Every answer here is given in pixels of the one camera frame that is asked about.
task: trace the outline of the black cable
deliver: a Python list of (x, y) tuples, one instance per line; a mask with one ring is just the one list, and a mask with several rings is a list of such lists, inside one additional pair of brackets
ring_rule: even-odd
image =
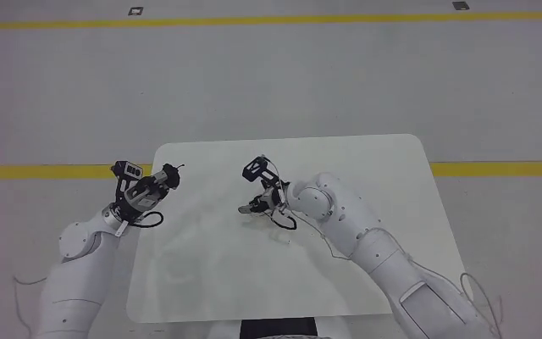
[(149, 215), (158, 215), (160, 217), (160, 221), (154, 223), (154, 224), (150, 224), (150, 225), (142, 225), (142, 224), (128, 224), (130, 226), (134, 226), (134, 227), (137, 227), (137, 228), (153, 228), (153, 227), (156, 227), (156, 226), (159, 226), (163, 223), (163, 214), (158, 212), (158, 211), (152, 211), (152, 212), (149, 212), (147, 214), (145, 214), (143, 216), (143, 218), (141, 218), (141, 221), (145, 220)]
[(265, 212), (263, 212), (265, 215), (268, 216), (268, 218), (271, 219), (271, 221), (273, 221), (273, 223), (275, 225), (277, 225), (278, 227), (282, 228), (282, 229), (285, 229), (285, 230), (288, 230), (288, 231), (294, 231), (294, 230), (297, 230), (297, 222), (294, 218), (290, 217), (289, 215), (286, 216), (286, 218), (290, 219), (293, 226), (292, 227), (287, 227), (287, 226), (284, 226), (282, 224), (280, 224), (279, 222), (277, 222), (275, 219), (273, 219), (273, 217)]

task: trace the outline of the wire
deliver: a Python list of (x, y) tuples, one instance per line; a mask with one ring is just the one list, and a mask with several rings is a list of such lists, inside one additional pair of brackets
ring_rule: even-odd
[(266, 212), (263, 212), (263, 214), (267, 215), (267, 216), (271, 219), (271, 221), (273, 221), (273, 223), (274, 223), (275, 225), (277, 225), (278, 227), (280, 227), (280, 228), (282, 228), (282, 229), (285, 229), (285, 230), (288, 230), (288, 231), (295, 231), (295, 230), (297, 230), (297, 222), (296, 222), (296, 220), (295, 220), (294, 218), (290, 217), (289, 215), (286, 215), (286, 218), (290, 219), (291, 222), (294, 224), (292, 227), (284, 226), (284, 225), (280, 224), (280, 222), (278, 222), (277, 220), (275, 220), (275, 219), (273, 218), (273, 216), (272, 216), (272, 215), (274, 214), (274, 211), (275, 211), (275, 210), (276, 210), (276, 209), (274, 209), (274, 210), (271, 212), (271, 214), (268, 214), (268, 213), (266, 213)]
[(476, 278), (473, 277), (473, 275), (471, 275), (470, 273), (467, 273), (467, 272), (463, 272), (460, 276), (459, 276), (459, 282), (461, 283), (461, 289), (463, 290), (463, 293), (465, 293), (465, 297), (467, 298), (467, 300), (476, 308), (476, 306), (474, 305), (474, 301), (473, 299), (468, 295), (467, 293), (467, 290), (465, 288), (465, 285), (463, 284), (463, 278), (464, 277), (467, 277), (467, 278), (471, 278), (474, 283), (476, 284), (476, 286), (478, 287), (478, 289), (482, 292), (482, 294), (484, 294), (484, 298), (485, 298), (485, 301), (488, 303), (488, 306), (489, 306), (489, 311), (491, 312), (491, 317), (493, 318), (493, 321), (495, 322), (495, 328), (496, 328), (496, 331), (497, 331), (497, 336), (502, 339), (502, 332), (501, 332), (501, 327), (499, 326), (499, 322), (497, 321), (497, 316), (495, 314), (495, 310), (493, 309), (493, 305), (491, 305), (491, 302), (489, 301), (489, 297), (488, 295), (485, 293), (485, 289), (482, 287), (482, 284), (480, 284)]
[(28, 323), (23, 319), (23, 316), (20, 312), (20, 305), (19, 305), (19, 295), (17, 293), (17, 285), (22, 285), (22, 286), (29, 286), (29, 285), (35, 285), (35, 284), (38, 284), (42, 281), (44, 281), (45, 279), (47, 279), (47, 277), (45, 278), (42, 278), (38, 281), (20, 281), (19, 279), (17, 279), (17, 277), (15, 275), (12, 275), (12, 278), (14, 279), (14, 296), (15, 296), (15, 313), (17, 314), (17, 320), (20, 322), (20, 324), (22, 324), (22, 326), (24, 326), (26, 328), (26, 330), (28, 331), (28, 339), (31, 339), (32, 338), (32, 329), (30, 328), (30, 325), (28, 325)]
[(285, 198), (285, 205), (288, 207), (288, 197), (286, 196), (286, 191), (285, 189), (282, 187), (282, 179), (280, 179), (280, 173), (279, 173), (279, 169), (277, 168), (277, 166), (275, 166), (275, 164), (273, 164), (273, 161), (269, 160), (268, 157), (266, 157), (265, 155), (262, 155), (262, 157), (266, 158), (268, 160), (268, 162), (273, 165), (274, 167), (274, 170), (277, 171), (277, 176), (279, 177), (279, 185), (280, 185), (280, 190), (282, 191), (282, 195), (284, 196)]
[(154, 223), (154, 224), (150, 224), (150, 225), (142, 225), (142, 224), (128, 224), (130, 226), (134, 226), (134, 227), (138, 227), (138, 228), (153, 228), (153, 227), (156, 227), (156, 226), (159, 226), (163, 223), (163, 214), (158, 212), (158, 211), (152, 211), (152, 212), (149, 212), (147, 214), (145, 214), (143, 216), (143, 218), (141, 218), (140, 222), (145, 220), (149, 215), (158, 215), (160, 217), (160, 221)]
[(347, 261), (350, 261), (351, 259), (348, 258), (348, 257), (343, 257), (343, 256), (340, 256), (340, 255), (335, 255), (333, 253), (333, 248), (331, 247), (331, 244), (329, 243), (328, 241), (328, 238), (322, 233), (321, 230), (318, 229), (318, 227), (316, 227), (315, 225), (311, 224), (310, 222), (308, 222), (307, 220), (303, 219), (302, 217), (300, 217), (299, 215), (297, 215), (296, 212), (292, 211), (290, 208), (288, 208), (288, 210), (290, 211), (290, 213), (294, 214), (299, 220), (303, 221), (305, 224), (311, 226), (316, 232), (318, 232), (318, 234), (320, 234), (320, 237), (322, 239), (324, 239), (324, 242), (326, 245), (328, 245), (328, 248), (329, 248), (329, 252), (331, 253), (331, 257), (333, 258), (337, 258), (337, 259), (341, 259), (341, 260), (347, 260)]
[(273, 161), (269, 160), (265, 155), (262, 155), (264, 158), (267, 159), (267, 161), (273, 165), (274, 167), (274, 170), (277, 171), (277, 176), (279, 177), (279, 184), (280, 184), (280, 190), (282, 191), (283, 193), (283, 196), (285, 197), (285, 206), (286, 206), (286, 209), (288, 209), (290, 211), (290, 213), (292, 213), (293, 215), (295, 215), (299, 220), (303, 221), (305, 224), (311, 226), (316, 232), (318, 232), (318, 234), (320, 235), (320, 237), (322, 239), (324, 239), (324, 242), (325, 244), (328, 246), (328, 249), (329, 249), (329, 252), (331, 253), (331, 257), (333, 258), (337, 258), (337, 259), (341, 259), (341, 260), (347, 260), (347, 261), (350, 261), (350, 258), (347, 258), (347, 257), (343, 257), (343, 256), (340, 256), (340, 255), (335, 255), (333, 253), (333, 248), (331, 247), (331, 244), (329, 243), (328, 241), (328, 238), (325, 236), (324, 233), (322, 233), (321, 230), (318, 229), (318, 227), (316, 227), (315, 225), (311, 224), (310, 222), (308, 222), (307, 220), (305, 220), (304, 218), (300, 217), (299, 215), (297, 215), (296, 212), (294, 212), (291, 208), (290, 208), (290, 205), (288, 204), (288, 196), (286, 194), (286, 191), (285, 189), (282, 187), (282, 179), (280, 178), (280, 172), (279, 172), (279, 169), (277, 168), (277, 166), (273, 163)]

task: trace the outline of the white cable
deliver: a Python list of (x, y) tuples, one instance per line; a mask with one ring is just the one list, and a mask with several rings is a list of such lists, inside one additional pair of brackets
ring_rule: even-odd
[(290, 208), (288, 208), (288, 210), (290, 211), (290, 213), (294, 214), (299, 220), (303, 221), (305, 224), (311, 226), (316, 232), (318, 232), (320, 234), (320, 236), (322, 237), (322, 239), (324, 239), (325, 241), (325, 244), (328, 245), (328, 248), (329, 248), (329, 252), (331, 253), (331, 256), (333, 258), (337, 258), (337, 259), (342, 259), (342, 260), (348, 260), (350, 261), (350, 258), (347, 258), (347, 257), (342, 257), (340, 255), (335, 255), (333, 253), (333, 249), (331, 248), (331, 244), (329, 244), (329, 241), (328, 241), (328, 238), (322, 233), (321, 230), (318, 229), (318, 227), (316, 227), (315, 225), (311, 224), (310, 222), (308, 222), (307, 220), (303, 219), (302, 217), (300, 217), (299, 215), (296, 214), (296, 212), (292, 211)]
[(12, 275), (14, 279), (14, 296), (15, 296), (15, 313), (17, 314), (17, 319), (19, 320), (20, 324), (26, 328), (28, 331), (28, 339), (32, 338), (32, 329), (30, 328), (30, 325), (23, 319), (23, 316), (20, 313), (20, 305), (19, 305), (19, 296), (17, 294), (17, 284), (23, 285), (23, 286), (29, 286), (29, 285), (35, 285), (37, 283), (40, 283), (47, 279), (47, 277), (42, 278), (38, 281), (20, 281), (17, 279), (15, 275)]
[(476, 286), (479, 288), (479, 290), (482, 292), (482, 294), (484, 294), (484, 298), (485, 298), (485, 301), (488, 303), (488, 306), (489, 306), (489, 311), (491, 312), (491, 317), (493, 317), (493, 321), (495, 322), (495, 328), (496, 328), (496, 331), (497, 331), (497, 336), (499, 337), (499, 339), (502, 339), (502, 332), (501, 332), (501, 327), (499, 326), (499, 322), (497, 321), (497, 316), (495, 314), (495, 310), (493, 309), (493, 305), (491, 305), (491, 302), (489, 301), (489, 297), (488, 295), (485, 293), (485, 289), (482, 287), (482, 285), (476, 280), (476, 278), (474, 278), (471, 274), (467, 273), (467, 272), (463, 272), (460, 276), (459, 276), (459, 282), (461, 283), (461, 289), (463, 290), (463, 293), (465, 293), (465, 297), (468, 299), (468, 301), (476, 308), (476, 306), (474, 305), (474, 301), (471, 299), (471, 297), (468, 295), (467, 293), (467, 290), (465, 289), (465, 285), (463, 284), (463, 278), (464, 277), (467, 277), (467, 278), (471, 278), (474, 283), (476, 284)]

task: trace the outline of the robot forearm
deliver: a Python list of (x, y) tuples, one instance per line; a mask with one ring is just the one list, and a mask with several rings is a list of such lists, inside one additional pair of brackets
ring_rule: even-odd
[(138, 222), (180, 183), (178, 170), (170, 164), (146, 177), (141, 167), (126, 161), (118, 161), (112, 171), (119, 179), (115, 202), (91, 220), (69, 225), (59, 238), (63, 260), (51, 270), (41, 292), (36, 338), (87, 338), (107, 296), (124, 229), (159, 225), (162, 221)]
[[(79, 225), (86, 224), (90, 228), (110, 227), (101, 213)], [(92, 239), (83, 239), (85, 243), (93, 242), (89, 253), (73, 260), (64, 257), (45, 282), (36, 338), (86, 338), (105, 300), (120, 238), (99, 232)]]
[(322, 173), (288, 185), (286, 196), (292, 209), (315, 219), (335, 247), (369, 274), (409, 338), (495, 338), (457, 288), (409, 259), (364, 199), (338, 179)]

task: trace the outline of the small white object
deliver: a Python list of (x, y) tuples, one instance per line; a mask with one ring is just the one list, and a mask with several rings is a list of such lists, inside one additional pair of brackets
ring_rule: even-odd
[(126, 220), (123, 221), (122, 224), (120, 224), (119, 229), (115, 233), (115, 236), (122, 236), (123, 233), (124, 233), (124, 230), (126, 229), (127, 226), (128, 226), (128, 221), (126, 221)]

